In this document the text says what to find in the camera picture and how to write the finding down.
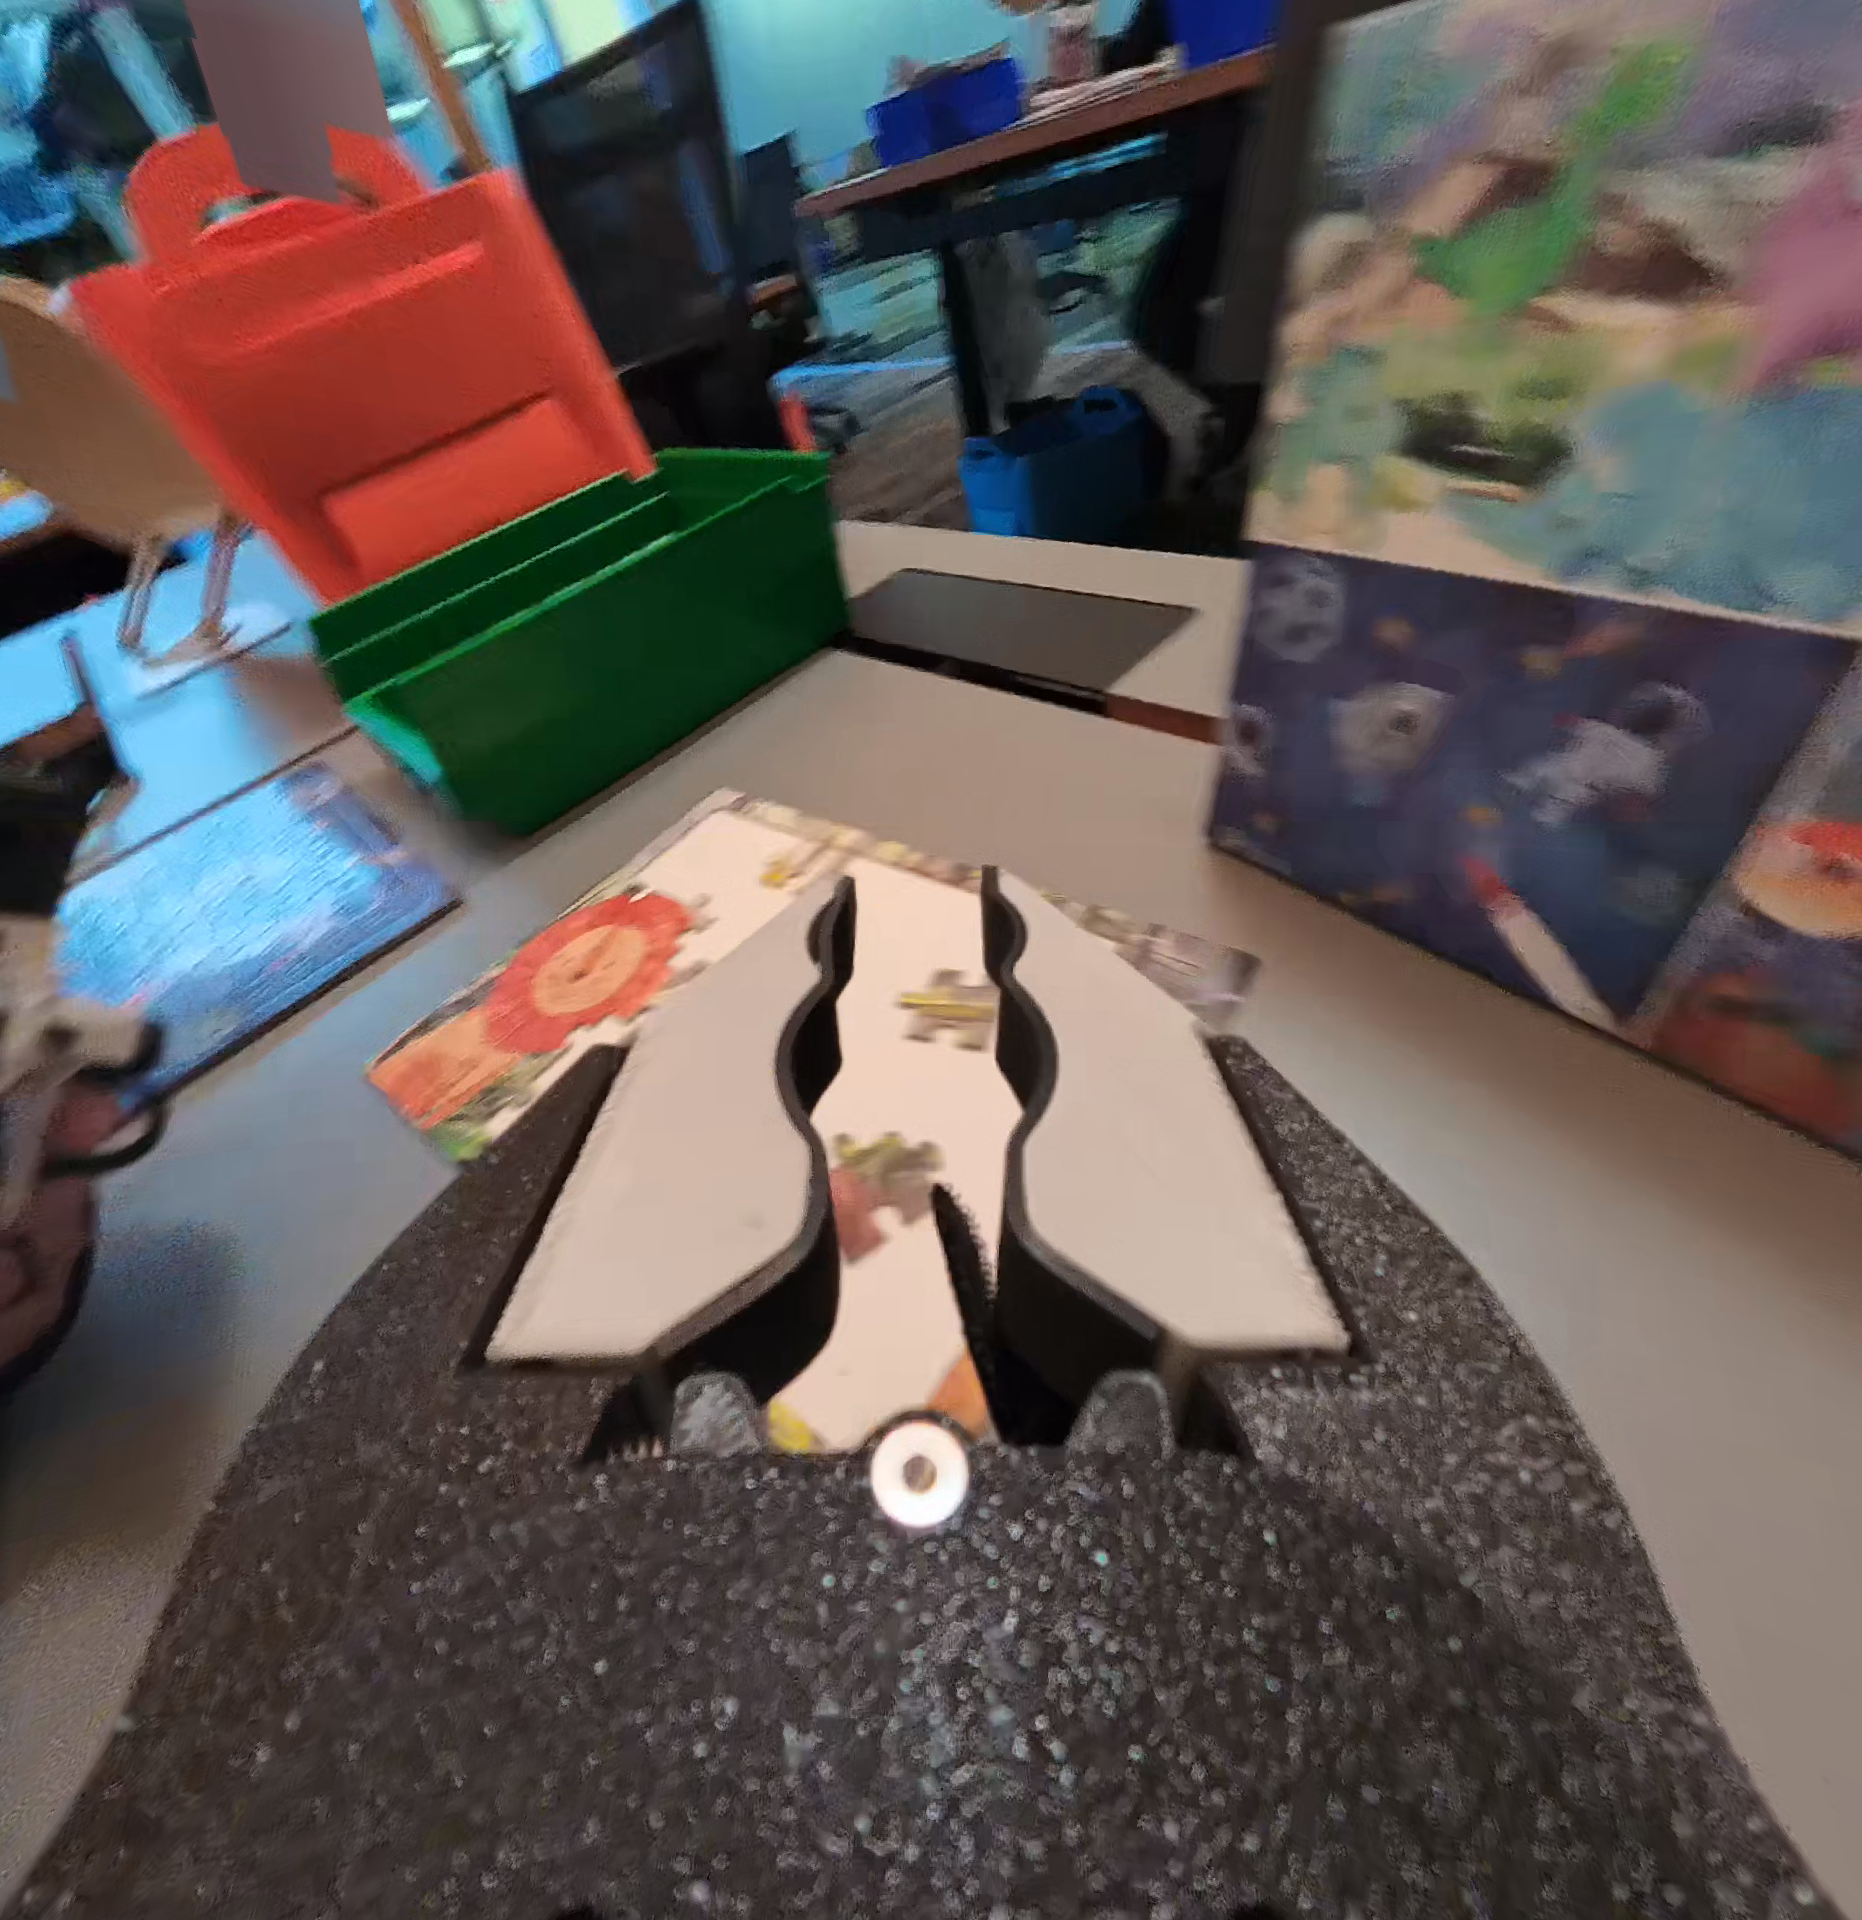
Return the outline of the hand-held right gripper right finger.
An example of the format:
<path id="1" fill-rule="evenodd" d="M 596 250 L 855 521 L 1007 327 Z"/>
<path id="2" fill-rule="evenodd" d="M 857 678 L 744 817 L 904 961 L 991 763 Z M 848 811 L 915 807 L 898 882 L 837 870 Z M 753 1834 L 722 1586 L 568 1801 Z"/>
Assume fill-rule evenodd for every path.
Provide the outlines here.
<path id="1" fill-rule="evenodd" d="M 1118 1374 L 1176 1424 L 1216 1365 L 1350 1361 L 1350 1320 L 1195 1007 L 999 867 L 980 879 L 1005 1147 L 996 1354 L 1071 1418 Z"/>

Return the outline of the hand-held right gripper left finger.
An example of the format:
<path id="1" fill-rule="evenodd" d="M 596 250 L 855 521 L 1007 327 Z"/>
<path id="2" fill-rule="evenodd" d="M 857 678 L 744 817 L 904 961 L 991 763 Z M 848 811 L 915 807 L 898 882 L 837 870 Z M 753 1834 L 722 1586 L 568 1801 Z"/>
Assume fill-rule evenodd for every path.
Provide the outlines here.
<path id="1" fill-rule="evenodd" d="M 822 881 L 647 1014 L 561 1169 L 485 1361 L 773 1400 L 840 1297 L 813 1112 L 843 1054 L 857 890 Z"/>

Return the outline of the assembled lion puzzle pieces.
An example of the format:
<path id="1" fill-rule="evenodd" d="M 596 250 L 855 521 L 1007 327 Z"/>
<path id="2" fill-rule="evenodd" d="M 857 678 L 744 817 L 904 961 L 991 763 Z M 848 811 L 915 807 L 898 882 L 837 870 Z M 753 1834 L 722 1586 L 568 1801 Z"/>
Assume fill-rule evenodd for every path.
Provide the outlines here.
<path id="1" fill-rule="evenodd" d="M 584 1053 L 625 1047 L 701 973 L 689 946 L 708 927 L 704 899 L 602 889 L 391 1043 L 368 1088 L 440 1158 L 473 1161 Z"/>

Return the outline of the lion jigsaw puzzle board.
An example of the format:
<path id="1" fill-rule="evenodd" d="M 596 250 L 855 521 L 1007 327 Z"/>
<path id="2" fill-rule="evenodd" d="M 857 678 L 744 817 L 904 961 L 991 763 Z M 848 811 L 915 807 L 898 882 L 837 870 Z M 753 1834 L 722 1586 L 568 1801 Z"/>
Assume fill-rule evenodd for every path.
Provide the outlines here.
<path id="1" fill-rule="evenodd" d="M 895 1007 L 895 995 L 936 970 L 986 979 L 973 866 L 721 789 L 566 903 L 558 918 L 602 889 L 649 887 L 679 900 L 704 899 L 711 927 L 689 946 L 703 973 L 800 896 L 759 887 L 771 855 L 800 838 L 840 832 L 860 832 L 870 848 L 847 874 L 857 889 L 857 946 L 855 973 L 838 1006 L 843 1065 L 815 1110 L 825 1166 L 837 1132 L 870 1139 L 895 1131 L 911 1142 L 931 1142 L 942 1149 L 939 1186 L 964 1205 L 984 1244 L 993 1244 L 1005 1144 L 1015 1120 L 1015 1103 L 993 1064 L 995 1041 L 984 1053 L 911 1043 Z M 887 1229 L 887 1244 L 866 1260 L 843 1263 L 837 1325 L 822 1354 L 771 1403 L 774 1447 L 852 1447 L 898 1413 L 922 1409 L 965 1349 L 944 1290 L 932 1214 L 907 1229 L 887 1217 Z"/>

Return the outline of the grey desk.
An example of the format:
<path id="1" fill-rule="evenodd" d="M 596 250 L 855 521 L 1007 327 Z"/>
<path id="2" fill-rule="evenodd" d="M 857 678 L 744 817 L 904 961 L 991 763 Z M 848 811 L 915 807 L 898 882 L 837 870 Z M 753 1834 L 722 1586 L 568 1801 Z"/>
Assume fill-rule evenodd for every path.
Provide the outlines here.
<path id="1" fill-rule="evenodd" d="M 1493 1286 L 1638 1523 L 1719 1721 L 1862 1917 L 1862 1169 L 1203 844 L 1212 752 L 832 653 L 521 846 L 297 721 L 462 908 L 192 1088 L 102 1195 L 0 1441 L 0 1907 L 112 1732 L 270 1385 L 447 1169 L 365 1065 L 719 787 L 1262 961 L 1239 1030 Z"/>

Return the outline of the person's left hand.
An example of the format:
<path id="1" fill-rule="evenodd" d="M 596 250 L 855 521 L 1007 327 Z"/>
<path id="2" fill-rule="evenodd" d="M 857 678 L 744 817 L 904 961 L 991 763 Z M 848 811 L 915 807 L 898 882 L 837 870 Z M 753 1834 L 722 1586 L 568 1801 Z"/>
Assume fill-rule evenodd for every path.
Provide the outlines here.
<path id="1" fill-rule="evenodd" d="M 99 1238 L 96 1183 L 39 1169 L 26 1205 L 0 1228 L 0 1403 L 56 1353 L 88 1286 Z"/>

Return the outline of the astronaut jigsaw puzzle board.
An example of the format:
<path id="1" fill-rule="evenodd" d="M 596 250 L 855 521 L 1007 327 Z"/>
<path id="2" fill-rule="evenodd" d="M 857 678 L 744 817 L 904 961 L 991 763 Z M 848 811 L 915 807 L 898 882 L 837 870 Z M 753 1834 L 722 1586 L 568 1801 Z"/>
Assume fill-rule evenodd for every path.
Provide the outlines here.
<path id="1" fill-rule="evenodd" d="M 79 998 L 153 1022 L 169 1096 L 457 905 L 324 759 L 161 830 L 77 881 L 59 907 L 59 964 Z"/>

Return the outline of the grey yellow-green puzzle piece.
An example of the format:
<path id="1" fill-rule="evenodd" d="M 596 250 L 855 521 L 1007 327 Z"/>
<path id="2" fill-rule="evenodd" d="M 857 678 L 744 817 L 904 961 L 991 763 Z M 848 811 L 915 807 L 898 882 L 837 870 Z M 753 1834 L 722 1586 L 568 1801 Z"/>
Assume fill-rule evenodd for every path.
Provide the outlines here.
<path id="1" fill-rule="evenodd" d="M 988 979 L 936 970 L 915 990 L 895 995 L 904 1038 L 921 1045 L 949 1043 L 984 1053 L 993 1047 L 999 1020 L 999 990 Z"/>

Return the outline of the light wooden chair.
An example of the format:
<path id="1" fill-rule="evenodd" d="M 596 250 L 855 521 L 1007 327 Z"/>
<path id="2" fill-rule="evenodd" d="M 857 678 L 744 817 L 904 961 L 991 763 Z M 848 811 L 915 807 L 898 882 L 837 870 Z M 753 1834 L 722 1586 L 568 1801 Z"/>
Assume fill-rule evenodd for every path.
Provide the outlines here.
<path id="1" fill-rule="evenodd" d="M 289 616 L 268 602 L 230 598 L 247 522 L 219 485 L 57 299 L 16 276 L 0 276 L 0 472 L 126 558 L 117 648 L 150 688 L 289 632 Z M 155 650 L 147 639 L 155 575 L 195 534 L 212 538 L 197 619 Z"/>

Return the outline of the green plastic bin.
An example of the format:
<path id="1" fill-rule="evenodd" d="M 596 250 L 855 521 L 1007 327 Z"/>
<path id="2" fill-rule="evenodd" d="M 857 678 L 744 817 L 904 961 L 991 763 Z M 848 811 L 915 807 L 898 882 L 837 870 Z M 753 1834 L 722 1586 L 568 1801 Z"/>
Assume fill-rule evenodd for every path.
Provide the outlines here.
<path id="1" fill-rule="evenodd" d="M 678 446 L 317 612 L 353 726 L 530 835 L 848 627 L 819 450 Z"/>

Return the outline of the illustrated puzzle box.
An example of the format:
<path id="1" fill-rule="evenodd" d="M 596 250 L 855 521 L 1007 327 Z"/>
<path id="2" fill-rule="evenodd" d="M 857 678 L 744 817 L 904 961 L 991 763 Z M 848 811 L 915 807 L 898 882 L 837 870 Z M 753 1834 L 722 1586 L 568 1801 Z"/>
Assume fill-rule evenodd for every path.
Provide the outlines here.
<path id="1" fill-rule="evenodd" d="M 1862 3 L 1299 5 L 1207 836 L 1862 1161 Z"/>

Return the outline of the black flat plate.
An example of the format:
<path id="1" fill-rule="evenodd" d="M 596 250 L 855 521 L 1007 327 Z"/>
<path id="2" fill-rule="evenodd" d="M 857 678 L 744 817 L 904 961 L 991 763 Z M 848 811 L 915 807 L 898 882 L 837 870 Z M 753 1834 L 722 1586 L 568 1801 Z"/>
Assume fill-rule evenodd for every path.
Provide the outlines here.
<path id="1" fill-rule="evenodd" d="M 1054 708 L 1107 709 L 1194 610 L 905 568 L 848 601 L 843 648 Z"/>

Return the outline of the orange plastic bin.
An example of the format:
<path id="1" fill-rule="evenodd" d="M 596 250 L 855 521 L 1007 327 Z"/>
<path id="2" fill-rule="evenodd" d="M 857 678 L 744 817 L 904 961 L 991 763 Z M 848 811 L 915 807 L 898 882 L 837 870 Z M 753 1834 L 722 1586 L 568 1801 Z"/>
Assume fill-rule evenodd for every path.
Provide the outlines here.
<path id="1" fill-rule="evenodd" d="M 333 132 L 335 197 L 242 191 L 224 132 L 131 169 L 126 264 L 75 278 L 126 375 L 304 588 L 333 605 L 655 459 L 509 169 L 430 185 Z"/>

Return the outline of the blue storage crate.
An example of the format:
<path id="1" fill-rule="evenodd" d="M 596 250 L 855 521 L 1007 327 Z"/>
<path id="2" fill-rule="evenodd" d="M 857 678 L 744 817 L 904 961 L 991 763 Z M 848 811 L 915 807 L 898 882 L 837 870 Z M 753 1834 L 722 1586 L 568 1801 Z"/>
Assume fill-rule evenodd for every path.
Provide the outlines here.
<path id="1" fill-rule="evenodd" d="M 869 144 L 882 169 L 936 156 L 1012 128 L 1023 98 L 1008 53 L 928 71 L 865 111 Z"/>
<path id="2" fill-rule="evenodd" d="M 981 537 L 1115 542 L 1162 494 L 1168 440 L 1132 389 L 1040 398 L 996 435 L 967 436 L 958 474 Z"/>

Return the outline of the wooden top table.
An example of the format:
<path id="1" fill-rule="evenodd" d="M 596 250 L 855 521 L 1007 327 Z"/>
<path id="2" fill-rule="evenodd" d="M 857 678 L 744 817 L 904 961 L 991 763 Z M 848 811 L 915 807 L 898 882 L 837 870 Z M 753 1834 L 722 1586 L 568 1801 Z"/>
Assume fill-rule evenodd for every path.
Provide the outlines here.
<path id="1" fill-rule="evenodd" d="M 1262 45 L 1195 71 L 1144 71 L 1097 98 L 806 194 L 792 214 L 855 221 L 870 262 L 935 260 L 962 428 L 967 438 L 988 436 L 996 405 L 962 245 L 1176 202 L 1224 179 L 1243 103 L 1267 84 L 1274 55 Z"/>

